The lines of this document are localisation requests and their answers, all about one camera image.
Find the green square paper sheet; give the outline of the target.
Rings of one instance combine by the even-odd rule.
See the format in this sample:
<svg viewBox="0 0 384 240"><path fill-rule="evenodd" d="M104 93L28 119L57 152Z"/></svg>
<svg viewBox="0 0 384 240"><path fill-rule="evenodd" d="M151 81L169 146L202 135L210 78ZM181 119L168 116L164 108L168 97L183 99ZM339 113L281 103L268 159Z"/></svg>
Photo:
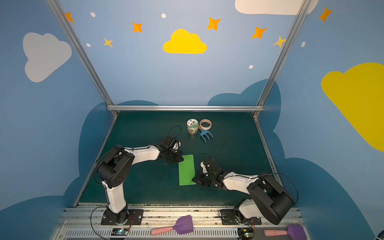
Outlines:
<svg viewBox="0 0 384 240"><path fill-rule="evenodd" d="M183 161L179 163L179 186L190 186L196 183L192 181L195 177L195 162L193 155L183 156Z"/></svg>

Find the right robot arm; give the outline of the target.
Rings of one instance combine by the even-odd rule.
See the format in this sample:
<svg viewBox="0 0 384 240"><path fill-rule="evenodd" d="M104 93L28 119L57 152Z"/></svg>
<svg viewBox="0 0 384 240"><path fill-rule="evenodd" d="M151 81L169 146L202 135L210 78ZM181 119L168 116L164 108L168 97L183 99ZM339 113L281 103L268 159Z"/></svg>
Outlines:
<svg viewBox="0 0 384 240"><path fill-rule="evenodd" d="M245 219L263 216L270 223L278 225L296 204L296 200L272 174L241 175L205 170L198 172L192 181L204 187L215 186L248 194L251 199L242 201L236 207Z"/></svg>

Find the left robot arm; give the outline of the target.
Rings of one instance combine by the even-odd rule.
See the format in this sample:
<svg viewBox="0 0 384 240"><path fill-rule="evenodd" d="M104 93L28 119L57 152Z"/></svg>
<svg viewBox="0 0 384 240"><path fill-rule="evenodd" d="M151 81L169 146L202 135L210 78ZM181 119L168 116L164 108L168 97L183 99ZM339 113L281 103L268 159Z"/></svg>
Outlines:
<svg viewBox="0 0 384 240"><path fill-rule="evenodd" d="M131 167L138 163L167 159L179 163L184 159L180 150L181 143L149 145L141 148L115 146L104 154L96 166L107 196L107 208L103 213L102 225L139 225L140 220L129 213L124 194L124 181Z"/></svg>

